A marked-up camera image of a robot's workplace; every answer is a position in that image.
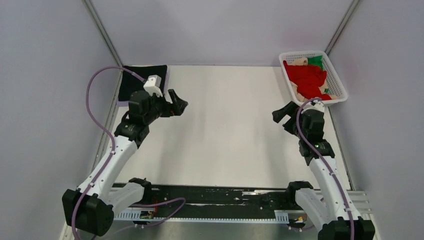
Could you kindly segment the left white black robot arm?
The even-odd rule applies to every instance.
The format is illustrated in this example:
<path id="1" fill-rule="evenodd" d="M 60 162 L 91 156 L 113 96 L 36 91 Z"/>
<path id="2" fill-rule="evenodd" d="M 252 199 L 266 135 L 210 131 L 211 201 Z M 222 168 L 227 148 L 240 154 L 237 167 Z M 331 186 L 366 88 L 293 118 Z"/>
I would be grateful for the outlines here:
<path id="1" fill-rule="evenodd" d="M 123 167 L 140 148 L 150 132 L 150 124 L 158 118 L 181 116 L 187 101 L 173 89 L 168 90 L 171 101 L 145 90 L 131 94 L 128 110 L 113 134 L 111 147 L 94 170 L 75 190 L 67 189 L 62 196 L 65 220 L 74 239 L 79 230 L 104 236 L 114 217 L 133 204 L 149 206 L 153 201 L 152 184 L 141 178 L 130 179 L 124 187 L 111 191 Z"/>

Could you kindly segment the green t shirt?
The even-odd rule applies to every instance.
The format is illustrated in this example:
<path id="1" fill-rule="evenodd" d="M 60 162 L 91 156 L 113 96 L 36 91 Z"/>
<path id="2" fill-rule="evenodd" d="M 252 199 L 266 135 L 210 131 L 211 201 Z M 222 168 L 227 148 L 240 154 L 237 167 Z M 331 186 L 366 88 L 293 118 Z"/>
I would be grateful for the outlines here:
<path id="1" fill-rule="evenodd" d="M 324 67 L 323 67 L 322 59 L 323 59 L 322 55 L 308 57 L 307 58 L 308 65 L 318 66 L 323 71 Z M 323 85 L 319 87 L 319 89 L 320 89 L 322 94 L 328 94 L 329 93 L 329 87 L 328 87 L 326 80 L 324 81 Z"/>

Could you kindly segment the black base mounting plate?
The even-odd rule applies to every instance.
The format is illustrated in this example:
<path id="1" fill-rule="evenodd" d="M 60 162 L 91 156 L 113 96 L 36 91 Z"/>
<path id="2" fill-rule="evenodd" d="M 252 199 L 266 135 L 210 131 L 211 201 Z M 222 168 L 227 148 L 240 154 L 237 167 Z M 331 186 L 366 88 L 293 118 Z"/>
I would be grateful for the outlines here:
<path id="1" fill-rule="evenodd" d="M 294 188 L 152 185 L 136 204 L 151 205 L 156 219 L 270 220 L 276 211 L 301 212 Z"/>

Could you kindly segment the red t shirt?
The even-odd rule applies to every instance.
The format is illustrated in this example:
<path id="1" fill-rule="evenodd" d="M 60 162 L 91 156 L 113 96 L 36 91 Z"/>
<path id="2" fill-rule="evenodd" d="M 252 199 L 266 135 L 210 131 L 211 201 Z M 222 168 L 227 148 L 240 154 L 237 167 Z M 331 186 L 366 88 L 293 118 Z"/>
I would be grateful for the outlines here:
<path id="1" fill-rule="evenodd" d="M 333 99 L 333 96 L 326 92 L 327 71 L 317 65 L 290 65 L 285 60 L 283 65 L 298 101 L 306 102 L 313 98 L 321 98 L 324 101 Z"/>

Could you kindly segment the beige t shirt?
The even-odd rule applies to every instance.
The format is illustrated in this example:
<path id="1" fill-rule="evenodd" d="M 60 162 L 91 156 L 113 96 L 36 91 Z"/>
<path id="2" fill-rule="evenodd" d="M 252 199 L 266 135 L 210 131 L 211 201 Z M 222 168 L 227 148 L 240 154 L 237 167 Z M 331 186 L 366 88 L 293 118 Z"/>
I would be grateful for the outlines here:
<path id="1" fill-rule="evenodd" d="M 308 65 L 308 59 L 307 57 L 301 57 L 299 59 L 295 59 L 292 63 L 288 63 L 289 65 L 295 65 L 295 66 L 303 66 L 303 65 Z M 329 94 L 332 96 L 332 100 L 336 100 L 338 99 L 338 97 L 336 95 L 333 94 Z"/>

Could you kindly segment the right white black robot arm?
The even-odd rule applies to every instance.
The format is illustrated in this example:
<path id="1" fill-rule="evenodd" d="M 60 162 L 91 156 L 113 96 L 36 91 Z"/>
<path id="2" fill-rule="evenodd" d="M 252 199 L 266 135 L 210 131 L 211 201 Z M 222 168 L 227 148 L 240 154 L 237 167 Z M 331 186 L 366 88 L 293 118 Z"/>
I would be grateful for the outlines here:
<path id="1" fill-rule="evenodd" d="M 370 219 L 364 219 L 343 188 L 331 144 L 324 138 L 325 105 L 312 98 L 301 106 L 291 101 L 272 112 L 275 123 L 285 116 L 284 130 L 298 137 L 299 152 L 315 176 L 321 197 L 306 181 L 288 185 L 286 204 L 292 209 L 301 207 L 317 230 L 319 240 L 372 240 L 376 229 Z"/>

